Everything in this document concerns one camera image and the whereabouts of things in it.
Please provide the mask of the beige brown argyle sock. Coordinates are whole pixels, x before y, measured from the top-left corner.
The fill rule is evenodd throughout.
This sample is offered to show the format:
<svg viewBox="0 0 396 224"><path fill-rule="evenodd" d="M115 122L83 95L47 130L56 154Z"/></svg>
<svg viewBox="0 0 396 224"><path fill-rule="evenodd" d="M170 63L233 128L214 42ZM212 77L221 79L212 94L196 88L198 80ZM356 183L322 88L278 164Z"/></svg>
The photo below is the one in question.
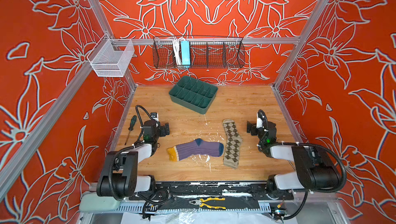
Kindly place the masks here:
<svg viewBox="0 0 396 224"><path fill-rule="evenodd" d="M239 166L240 151L243 139L237 130L234 120L225 119L223 120L222 124L227 137L223 164L233 169L237 169Z"/></svg>

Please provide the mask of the purple yellow blue sock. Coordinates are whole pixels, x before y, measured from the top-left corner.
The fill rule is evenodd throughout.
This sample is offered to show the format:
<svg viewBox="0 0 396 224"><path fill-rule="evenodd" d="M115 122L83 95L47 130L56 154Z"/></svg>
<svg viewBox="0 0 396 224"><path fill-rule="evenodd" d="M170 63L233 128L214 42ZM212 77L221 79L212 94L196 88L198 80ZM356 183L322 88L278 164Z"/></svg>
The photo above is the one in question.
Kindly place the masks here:
<svg viewBox="0 0 396 224"><path fill-rule="evenodd" d="M172 162L178 162L195 155L220 157L223 152L224 145L222 143L208 142L200 138L167 149L169 160Z"/></svg>

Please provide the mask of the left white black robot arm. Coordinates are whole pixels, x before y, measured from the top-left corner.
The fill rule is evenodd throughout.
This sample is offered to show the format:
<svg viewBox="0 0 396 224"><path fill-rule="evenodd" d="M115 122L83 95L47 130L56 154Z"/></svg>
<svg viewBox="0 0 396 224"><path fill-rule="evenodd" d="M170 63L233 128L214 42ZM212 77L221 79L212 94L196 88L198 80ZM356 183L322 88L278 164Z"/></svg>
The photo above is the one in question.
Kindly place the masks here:
<svg viewBox="0 0 396 224"><path fill-rule="evenodd" d="M156 112L148 112L136 105L136 118L140 124L137 140L128 147L109 152L97 182L99 197L112 197L120 201L139 192L152 189L153 176L138 175L138 165L153 156L159 146L159 139L170 134L169 124L162 125Z"/></svg>

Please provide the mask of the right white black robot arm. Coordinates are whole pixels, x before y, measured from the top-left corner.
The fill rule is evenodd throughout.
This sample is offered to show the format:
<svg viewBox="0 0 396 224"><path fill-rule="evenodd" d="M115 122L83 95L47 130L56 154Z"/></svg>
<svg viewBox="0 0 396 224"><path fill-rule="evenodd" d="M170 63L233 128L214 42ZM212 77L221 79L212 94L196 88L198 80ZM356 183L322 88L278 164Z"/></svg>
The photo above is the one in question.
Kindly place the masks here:
<svg viewBox="0 0 396 224"><path fill-rule="evenodd" d="M288 191L333 193L347 182L347 170L331 149L311 143L276 141L276 124L258 110L256 123L247 123L247 133L259 138L258 150L268 158L293 162L295 171L274 174L266 181L266 194L279 198Z"/></svg>

